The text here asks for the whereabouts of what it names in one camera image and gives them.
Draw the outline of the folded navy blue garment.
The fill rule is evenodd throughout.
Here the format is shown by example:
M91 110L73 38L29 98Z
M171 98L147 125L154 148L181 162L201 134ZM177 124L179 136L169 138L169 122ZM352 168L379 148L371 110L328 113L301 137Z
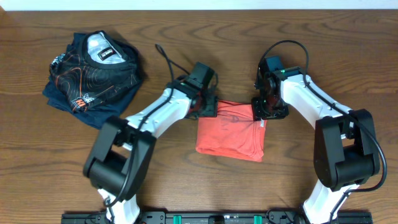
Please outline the folded navy blue garment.
M142 72L140 68L139 72L141 79L143 81ZM125 92L121 97L116 98L114 101L111 101L105 105L99 105L92 109L88 109L83 112L74 113L67 105L65 97L61 94L59 90L56 89L55 85L50 80L46 84L43 94L48 99L48 105L62 111L69 112L71 115L82 121L83 123L99 129L105 123L105 121L111 116L119 116L130 104L134 95L137 93L138 89L142 85L139 84L135 86L131 90Z

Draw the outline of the red printed t-shirt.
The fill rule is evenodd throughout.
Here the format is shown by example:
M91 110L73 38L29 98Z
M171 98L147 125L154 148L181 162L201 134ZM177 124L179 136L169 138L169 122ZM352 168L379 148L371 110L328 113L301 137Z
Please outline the red printed t-shirt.
M266 124L266 120L254 120L250 104L220 100L216 117L198 120L195 150L212 156L261 162Z

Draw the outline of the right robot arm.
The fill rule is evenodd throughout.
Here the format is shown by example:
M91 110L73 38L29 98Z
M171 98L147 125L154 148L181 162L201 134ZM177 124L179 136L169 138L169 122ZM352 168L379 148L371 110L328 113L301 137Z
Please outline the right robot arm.
M300 67L285 68L278 56L261 59L252 99L257 121L284 119L295 108L315 130L313 165L317 182L300 210L268 212L269 223L372 223L369 212L342 212L360 185L380 170L370 112L339 104Z

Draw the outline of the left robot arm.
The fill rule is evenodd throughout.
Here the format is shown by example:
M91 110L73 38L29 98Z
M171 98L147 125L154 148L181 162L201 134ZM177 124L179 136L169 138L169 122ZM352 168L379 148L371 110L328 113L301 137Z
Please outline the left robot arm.
M140 215L136 194L149 168L157 139L189 116L216 116L216 72L196 63L184 77L172 79L158 99L142 111L112 116L100 129L83 166L83 175L103 198L106 210L86 223L135 223Z

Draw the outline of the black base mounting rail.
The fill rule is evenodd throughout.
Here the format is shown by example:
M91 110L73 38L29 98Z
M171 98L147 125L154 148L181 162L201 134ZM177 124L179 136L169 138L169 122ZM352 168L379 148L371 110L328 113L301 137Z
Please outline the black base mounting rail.
M63 214L62 224L107 224L104 212ZM306 223L304 216L293 211L271 210L266 213L165 213L144 212L135 224L290 224Z

